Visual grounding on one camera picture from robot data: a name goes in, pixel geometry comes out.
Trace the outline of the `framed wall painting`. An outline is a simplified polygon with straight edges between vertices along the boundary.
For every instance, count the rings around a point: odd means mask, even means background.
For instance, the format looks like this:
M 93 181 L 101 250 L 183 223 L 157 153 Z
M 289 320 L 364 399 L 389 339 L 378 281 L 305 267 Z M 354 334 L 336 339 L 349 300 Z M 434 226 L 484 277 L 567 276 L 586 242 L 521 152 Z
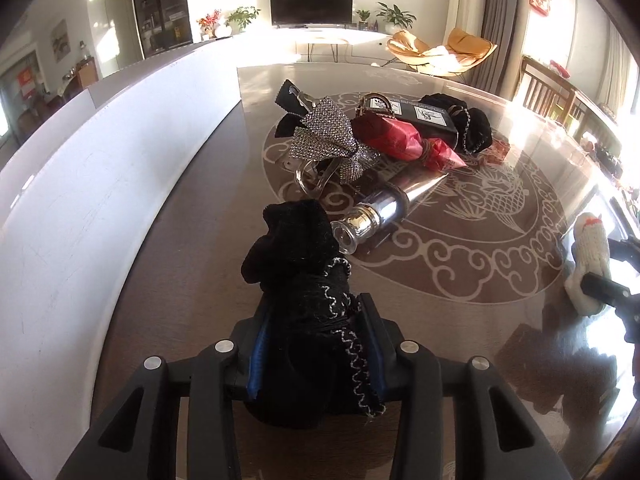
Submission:
M 61 20 L 56 24 L 51 32 L 51 47 L 55 62 L 60 62 L 70 53 L 70 37 L 68 36 L 67 24 Z

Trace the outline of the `green potted plant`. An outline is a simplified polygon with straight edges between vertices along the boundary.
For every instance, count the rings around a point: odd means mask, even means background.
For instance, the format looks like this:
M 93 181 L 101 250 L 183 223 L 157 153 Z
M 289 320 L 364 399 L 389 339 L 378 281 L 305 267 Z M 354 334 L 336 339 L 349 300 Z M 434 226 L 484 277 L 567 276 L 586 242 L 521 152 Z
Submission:
M 238 6 L 228 14 L 226 24 L 234 34 L 244 32 L 248 25 L 258 19 L 259 14 L 260 9 L 257 6 Z
M 396 34 L 401 29 L 410 29 L 416 21 L 416 16 L 410 11 L 403 11 L 396 4 L 378 2 L 378 18 L 385 22 L 385 31 L 389 35 Z

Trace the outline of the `silver cone bottle stopper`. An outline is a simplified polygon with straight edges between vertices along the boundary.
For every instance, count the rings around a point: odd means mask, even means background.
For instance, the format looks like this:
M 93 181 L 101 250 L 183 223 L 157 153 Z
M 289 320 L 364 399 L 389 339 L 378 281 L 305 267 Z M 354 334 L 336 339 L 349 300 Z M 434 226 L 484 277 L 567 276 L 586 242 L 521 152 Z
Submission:
M 446 172 L 421 166 L 407 166 L 369 196 L 349 209 L 341 219 L 331 222 L 340 251 L 352 255 L 359 245 L 401 220 L 422 198 L 448 177 Z

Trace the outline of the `red flower plant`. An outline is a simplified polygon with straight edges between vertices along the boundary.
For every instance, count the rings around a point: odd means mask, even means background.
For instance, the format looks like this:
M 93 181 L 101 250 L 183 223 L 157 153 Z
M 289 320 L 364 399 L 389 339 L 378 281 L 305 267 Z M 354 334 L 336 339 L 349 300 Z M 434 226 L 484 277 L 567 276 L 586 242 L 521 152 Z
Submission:
M 220 11 L 215 10 L 213 13 L 206 14 L 204 18 L 199 18 L 196 22 L 200 28 L 201 38 L 203 40 L 213 39 L 215 37 L 215 29 L 220 20 Z

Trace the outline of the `black flat television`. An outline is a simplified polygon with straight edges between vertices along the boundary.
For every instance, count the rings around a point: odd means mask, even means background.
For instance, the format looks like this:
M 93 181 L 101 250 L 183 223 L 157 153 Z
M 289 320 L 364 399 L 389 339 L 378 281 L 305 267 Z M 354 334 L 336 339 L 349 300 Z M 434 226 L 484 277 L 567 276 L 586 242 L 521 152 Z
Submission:
M 274 26 L 347 25 L 354 0 L 269 0 Z

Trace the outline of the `white cardboard sorting box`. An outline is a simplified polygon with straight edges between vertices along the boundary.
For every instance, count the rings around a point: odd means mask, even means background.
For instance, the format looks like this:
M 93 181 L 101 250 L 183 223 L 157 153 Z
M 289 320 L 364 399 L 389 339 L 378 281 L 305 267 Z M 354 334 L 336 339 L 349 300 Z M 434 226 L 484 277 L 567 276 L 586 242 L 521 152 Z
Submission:
M 101 79 L 1 173 L 1 437 L 51 479 L 88 428 L 122 286 L 166 198 L 239 103 L 230 40 Z

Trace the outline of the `black lace trimmed glove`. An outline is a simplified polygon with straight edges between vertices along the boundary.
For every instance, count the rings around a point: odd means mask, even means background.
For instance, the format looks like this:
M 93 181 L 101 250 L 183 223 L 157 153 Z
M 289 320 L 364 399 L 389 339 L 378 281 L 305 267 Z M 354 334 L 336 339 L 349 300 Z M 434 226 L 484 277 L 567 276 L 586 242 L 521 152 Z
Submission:
M 271 204 L 267 232 L 248 251 L 243 280 L 262 290 L 265 323 L 250 364 L 250 412 L 276 427 L 312 428 L 337 415 L 378 417 L 352 266 L 315 200 Z

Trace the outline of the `green potted plant right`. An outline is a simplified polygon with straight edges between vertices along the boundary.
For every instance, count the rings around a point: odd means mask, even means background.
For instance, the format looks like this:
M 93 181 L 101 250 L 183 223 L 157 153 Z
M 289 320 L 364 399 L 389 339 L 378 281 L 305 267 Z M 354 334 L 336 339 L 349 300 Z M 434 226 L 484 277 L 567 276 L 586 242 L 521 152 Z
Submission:
M 389 35 L 396 34 L 401 29 L 410 29 L 416 21 L 416 16 L 410 11 L 403 11 L 396 4 L 378 2 L 378 18 L 385 22 L 385 31 Z

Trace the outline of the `grey curtain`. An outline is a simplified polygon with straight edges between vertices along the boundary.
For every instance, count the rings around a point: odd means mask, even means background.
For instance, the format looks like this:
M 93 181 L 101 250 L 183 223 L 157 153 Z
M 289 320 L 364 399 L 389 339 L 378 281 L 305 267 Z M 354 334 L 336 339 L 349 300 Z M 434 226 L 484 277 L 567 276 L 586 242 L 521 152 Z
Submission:
M 515 32 L 518 0 L 486 0 L 482 36 L 496 48 L 473 70 L 476 88 L 498 96 L 506 76 Z

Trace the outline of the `wooden chair by window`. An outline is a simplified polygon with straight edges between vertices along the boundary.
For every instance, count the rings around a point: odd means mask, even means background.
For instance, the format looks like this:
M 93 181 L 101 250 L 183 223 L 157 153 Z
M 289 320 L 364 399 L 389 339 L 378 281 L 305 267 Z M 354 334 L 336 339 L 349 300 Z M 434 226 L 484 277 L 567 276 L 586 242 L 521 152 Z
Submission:
M 615 156 L 620 154 L 622 141 L 616 123 L 551 66 L 528 55 L 522 56 L 513 101 L 555 122 L 576 142 L 588 138 Z

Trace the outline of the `black soap bar box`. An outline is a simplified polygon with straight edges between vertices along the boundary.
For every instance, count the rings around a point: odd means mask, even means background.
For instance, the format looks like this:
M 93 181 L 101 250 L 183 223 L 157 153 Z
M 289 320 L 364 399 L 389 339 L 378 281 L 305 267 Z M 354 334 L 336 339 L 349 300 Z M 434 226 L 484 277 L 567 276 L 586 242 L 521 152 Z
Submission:
M 450 115 L 439 107 L 386 96 L 365 94 L 357 107 L 357 115 L 374 113 L 413 125 L 424 138 L 441 138 L 450 148 L 459 143 L 459 133 Z

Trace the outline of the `rhinestone bow hair clip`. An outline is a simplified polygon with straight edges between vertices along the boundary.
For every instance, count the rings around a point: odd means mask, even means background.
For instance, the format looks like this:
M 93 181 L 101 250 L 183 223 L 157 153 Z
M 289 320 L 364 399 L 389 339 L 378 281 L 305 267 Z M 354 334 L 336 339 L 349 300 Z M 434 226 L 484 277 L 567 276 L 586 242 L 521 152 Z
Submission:
M 276 104 L 285 115 L 274 135 L 290 141 L 288 157 L 298 162 L 294 180 L 307 197 L 320 197 L 332 177 L 343 184 L 358 180 L 381 158 L 356 139 L 352 122 L 328 96 L 316 99 L 287 79 Z

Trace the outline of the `orange lounge chair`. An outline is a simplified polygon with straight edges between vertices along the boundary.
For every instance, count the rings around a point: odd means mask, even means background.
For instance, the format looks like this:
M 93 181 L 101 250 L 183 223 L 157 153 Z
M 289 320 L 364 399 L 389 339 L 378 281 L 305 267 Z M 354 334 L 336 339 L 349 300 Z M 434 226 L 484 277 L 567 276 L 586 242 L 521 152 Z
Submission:
M 387 40 L 386 48 L 397 61 L 420 74 L 449 78 L 479 66 L 498 46 L 455 27 L 445 43 L 436 47 L 401 29 Z

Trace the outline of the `dark glass display cabinet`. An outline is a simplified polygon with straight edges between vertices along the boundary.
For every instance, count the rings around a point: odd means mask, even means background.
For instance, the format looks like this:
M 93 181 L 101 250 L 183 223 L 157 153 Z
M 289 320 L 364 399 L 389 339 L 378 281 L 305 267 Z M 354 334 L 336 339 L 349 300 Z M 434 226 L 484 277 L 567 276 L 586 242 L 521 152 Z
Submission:
M 144 58 L 192 44 L 186 0 L 132 1 Z

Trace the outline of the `black fuzzy glove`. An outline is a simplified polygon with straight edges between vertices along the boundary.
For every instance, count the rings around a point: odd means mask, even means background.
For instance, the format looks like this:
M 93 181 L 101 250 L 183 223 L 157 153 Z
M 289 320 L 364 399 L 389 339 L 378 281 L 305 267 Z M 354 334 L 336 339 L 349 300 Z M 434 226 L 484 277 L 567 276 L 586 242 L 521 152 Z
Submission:
M 465 101 L 443 93 L 424 96 L 420 103 L 446 110 L 458 133 L 457 153 L 476 156 L 491 146 L 491 124 L 479 108 L 468 107 Z

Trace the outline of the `green potted plant left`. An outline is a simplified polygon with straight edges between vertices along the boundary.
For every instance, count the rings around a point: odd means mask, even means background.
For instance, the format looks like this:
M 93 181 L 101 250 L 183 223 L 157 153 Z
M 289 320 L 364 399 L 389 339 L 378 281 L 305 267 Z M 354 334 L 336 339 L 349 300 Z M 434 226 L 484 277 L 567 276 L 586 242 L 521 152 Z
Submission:
M 258 19 L 259 14 L 260 9 L 257 6 L 238 6 L 228 14 L 226 24 L 234 34 L 244 32 L 248 25 Z

